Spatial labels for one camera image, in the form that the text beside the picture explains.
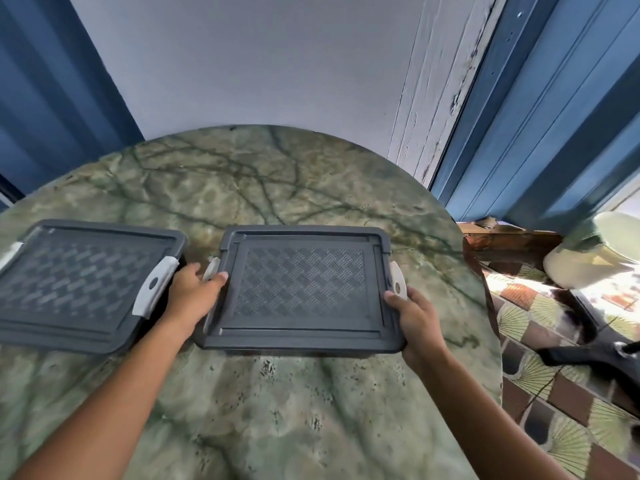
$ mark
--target white plastic latch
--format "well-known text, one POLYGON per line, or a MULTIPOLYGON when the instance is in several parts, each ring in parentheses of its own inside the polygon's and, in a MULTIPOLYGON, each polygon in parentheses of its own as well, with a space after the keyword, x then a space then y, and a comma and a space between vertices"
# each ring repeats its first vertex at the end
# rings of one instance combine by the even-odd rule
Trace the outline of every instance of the white plastic latch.
POLYGON ((133 303, 132 315, 149 318, 177 267, 178 259, 173 256, 165 256, 156 264, 138 291, 133 303))
POLYGON ((4 266, 9 264, 9 261, 11 261, 16 254, 18 254, 18 251, 20 251, 23 244, 24 242, 15 241, 11 247, 9 247, 9 250, 0 257, 0 271, 2 271, 4 266))
MULTIPOLYGON (((218 268, 220 266, 220 258, 209 258, 209 265, 207 266, 206 271, 202 275, 202 281, 209 281, 216 275, 218 272, 218 268)), ((209 326, 211 325, 211 320, 213 319, 213 308, 208 311, 208 313, 204 317, 204 325, 202 330, 204 333, 209 331, 209 326)))
POLYGON ((393 286, 393 292, 400 298, 408 299, 406 295, 406 283, 404 282, 404 275, 400 270, 400 266, 395 261, 389 263, 389 270, 391 271, 391 282, 393 286))

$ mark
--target patterned tile floor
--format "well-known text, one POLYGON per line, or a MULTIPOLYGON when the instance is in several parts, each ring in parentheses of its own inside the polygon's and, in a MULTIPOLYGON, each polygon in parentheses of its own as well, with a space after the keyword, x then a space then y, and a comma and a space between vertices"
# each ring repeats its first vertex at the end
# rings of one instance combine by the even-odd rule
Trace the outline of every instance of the patterned tile floor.
MULTIPOLYGON (((505 411, 576 477, 640 480, 640 411, 630 398, 588 366, 548 367, 534 352, 580 338, 563 291, 527 265, 483 265, 498 313, 505 411)), ((588 296, 602 308, 600 295, 588 296)), ((613 328, 640 339, 637 313, 626 313, 629 306, 625 312, 605 308, 613 328)))

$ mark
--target textured lid surface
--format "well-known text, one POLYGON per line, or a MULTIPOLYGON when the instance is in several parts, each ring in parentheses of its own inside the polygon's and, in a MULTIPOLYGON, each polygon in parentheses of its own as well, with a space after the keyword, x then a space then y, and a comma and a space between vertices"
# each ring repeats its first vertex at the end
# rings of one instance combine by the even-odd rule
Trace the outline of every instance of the textured lid surface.
POLYGON ((142 284, 164 257, 182 254, 186 237, 52 219, 22 242, 0 270, 0 342, 110 353, 142 319, 132 314, 142 284))
POLYGON ((238 351, 395 353, 404 338, 382 300, 389 254, 377 228, 229 228, 219 267, 228 286, 194 340, 238 351))

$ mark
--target marble veining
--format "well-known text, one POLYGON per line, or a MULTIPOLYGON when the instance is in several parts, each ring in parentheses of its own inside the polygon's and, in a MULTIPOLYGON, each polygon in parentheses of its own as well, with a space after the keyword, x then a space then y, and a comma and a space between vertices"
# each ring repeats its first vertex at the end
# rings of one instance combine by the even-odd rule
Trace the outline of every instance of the marble veining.
MULTIPOLYGON (((205 261, 241 224, 384 229, 407 281, 438 309, 453 354, 500 401, 499 342, 460 230, 404 170, 346 141, 283 127, 208 128, 112 153, 0 215, 0 250, 44 218, 179 229, 205 261)), ((122 357, 0 346, 0 477, 122 357)), ((364 360, 176 359, 128 479, 475 478, 401 355, 364 360)))

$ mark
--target person's right hand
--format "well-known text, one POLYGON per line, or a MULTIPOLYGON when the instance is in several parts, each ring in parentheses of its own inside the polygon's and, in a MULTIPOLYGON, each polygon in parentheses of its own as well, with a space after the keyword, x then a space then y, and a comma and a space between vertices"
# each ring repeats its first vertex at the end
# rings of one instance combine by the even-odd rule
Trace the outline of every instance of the person's right hand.
POLYGON ((416 374, 422 376, 427 365, 446 356, 447 345, 433 304, 411 286, 407 286, 406 292, 408 300, 385 291, 385 301, 400 312, 400 328, 406 338, 402 357, 416 374))

